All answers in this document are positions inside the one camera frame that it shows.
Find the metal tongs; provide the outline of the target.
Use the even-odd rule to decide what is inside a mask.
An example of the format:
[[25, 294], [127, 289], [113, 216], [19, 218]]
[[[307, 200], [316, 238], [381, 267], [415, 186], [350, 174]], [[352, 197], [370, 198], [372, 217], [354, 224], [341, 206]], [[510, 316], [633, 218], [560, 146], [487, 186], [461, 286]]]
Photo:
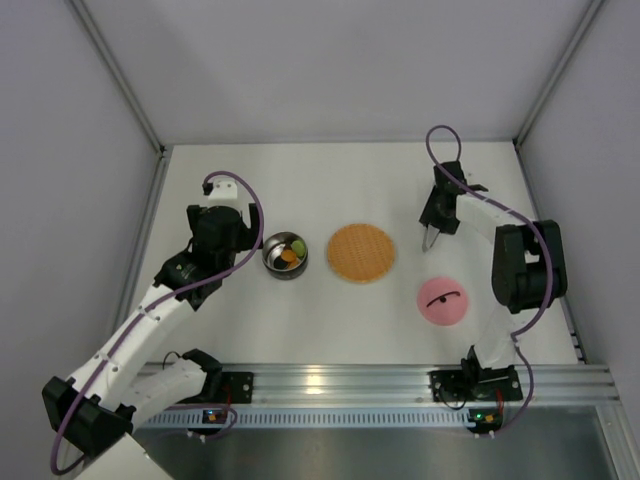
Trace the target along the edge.
[[440, 235], [440, 230], [433, 225], [427, 225], [424, 230], [424, 236], [422, 240], [422, 252], [426, 253], [433, 248], [435, 242]]

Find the orange round food piece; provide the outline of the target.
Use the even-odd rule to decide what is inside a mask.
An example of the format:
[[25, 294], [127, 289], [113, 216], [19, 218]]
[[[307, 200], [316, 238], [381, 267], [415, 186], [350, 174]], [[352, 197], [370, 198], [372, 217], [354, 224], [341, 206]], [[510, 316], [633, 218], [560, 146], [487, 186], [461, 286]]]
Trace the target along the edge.
[[289, 250], [289, 249], [285, 249], [282, 251], [280, 258], [282, 258], [283, 260], [289, 262], [289, 263], [294, 263], [296, 262], [296, 253], [293, 250]]

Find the green round food piece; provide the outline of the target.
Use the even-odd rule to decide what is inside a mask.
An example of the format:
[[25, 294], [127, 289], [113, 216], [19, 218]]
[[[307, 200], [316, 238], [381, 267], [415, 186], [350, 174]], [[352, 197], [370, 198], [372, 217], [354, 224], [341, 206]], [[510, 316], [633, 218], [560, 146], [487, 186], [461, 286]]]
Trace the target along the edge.
[[306, 245], [302, 240], [295, 240], [291, 243], [291, 249], [296, 253], [299, 257], [304, 257], [306, 255]]

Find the pink lid with black handle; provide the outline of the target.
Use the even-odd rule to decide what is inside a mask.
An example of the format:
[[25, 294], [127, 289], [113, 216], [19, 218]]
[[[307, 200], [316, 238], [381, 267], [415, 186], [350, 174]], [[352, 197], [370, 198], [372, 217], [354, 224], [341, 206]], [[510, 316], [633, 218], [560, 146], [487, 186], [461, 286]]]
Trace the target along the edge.
[[416, 299], [421, 315], [436, 326], [453, 326], [461, 322], [469, 309], [466, 290], [456, 280], [436, 277], [427, 280]]

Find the black round food piece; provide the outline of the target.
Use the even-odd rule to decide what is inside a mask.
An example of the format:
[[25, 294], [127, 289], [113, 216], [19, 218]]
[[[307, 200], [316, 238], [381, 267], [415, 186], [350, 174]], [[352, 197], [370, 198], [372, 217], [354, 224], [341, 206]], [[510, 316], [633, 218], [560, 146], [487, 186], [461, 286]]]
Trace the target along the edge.
[[290, 263], [278, 257], [274, 260], [273, 266], [276, 270], [288, 270], [290, 268]]

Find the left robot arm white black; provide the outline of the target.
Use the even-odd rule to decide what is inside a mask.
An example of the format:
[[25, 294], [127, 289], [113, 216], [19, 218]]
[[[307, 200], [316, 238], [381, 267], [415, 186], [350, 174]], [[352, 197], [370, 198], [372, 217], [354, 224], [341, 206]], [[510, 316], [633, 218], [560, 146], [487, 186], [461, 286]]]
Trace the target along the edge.
[[213, 408], [220, 401], [228, 409], [222, 364], [197, 348], [144, 381], [136, 377], [168, 335], [261, 249], [261, 203], [251, 203], [249, 214], [246, 224], [233, 207], [189, 206], [187, 247], [164, 262], [142, 302], [101, 349], [67, 378], [45, 384], [42, 397], [55, 432], [52, 463], [63, 441], [93, 459], [175, 404]]

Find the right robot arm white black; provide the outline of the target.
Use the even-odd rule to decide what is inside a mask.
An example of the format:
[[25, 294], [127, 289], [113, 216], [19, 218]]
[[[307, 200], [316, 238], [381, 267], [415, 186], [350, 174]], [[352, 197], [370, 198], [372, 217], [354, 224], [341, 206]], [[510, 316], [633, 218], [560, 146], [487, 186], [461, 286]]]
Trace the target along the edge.
[[461, 383], [445, 387], [439, 400], [462, 390], [468, 399], [523, 398], [515, 372], [518, 338], [533, 328], [568, 287], [560, 227], [534, 221], [489, 198], [487, 189], [470, 185], [458, 161], [434, 166], [434, 186], [420, 215], [422, 250], [440, 235], [453, 236], [463, 224], [492, 247], [490, 284], [497, 307], [488, 332], [461, 360]]

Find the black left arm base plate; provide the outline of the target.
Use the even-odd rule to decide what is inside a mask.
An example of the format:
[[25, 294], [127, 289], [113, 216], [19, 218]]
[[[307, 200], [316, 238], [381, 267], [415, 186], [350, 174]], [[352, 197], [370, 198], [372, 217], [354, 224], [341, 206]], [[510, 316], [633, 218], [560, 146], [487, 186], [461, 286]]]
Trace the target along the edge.
[[254, 373], [247, 371], [223, 372], [220, 398], [228, 405], [251, 404], [254, 390]]

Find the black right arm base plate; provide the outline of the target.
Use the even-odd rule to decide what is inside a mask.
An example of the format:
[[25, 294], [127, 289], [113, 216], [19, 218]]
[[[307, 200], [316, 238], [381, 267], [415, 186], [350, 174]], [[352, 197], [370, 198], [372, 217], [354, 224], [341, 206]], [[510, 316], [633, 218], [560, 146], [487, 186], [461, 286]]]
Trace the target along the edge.
[[458, 369], [433, 370], [429, 373], [433, 401], [462, 404], [468, 399], [464, 374]]

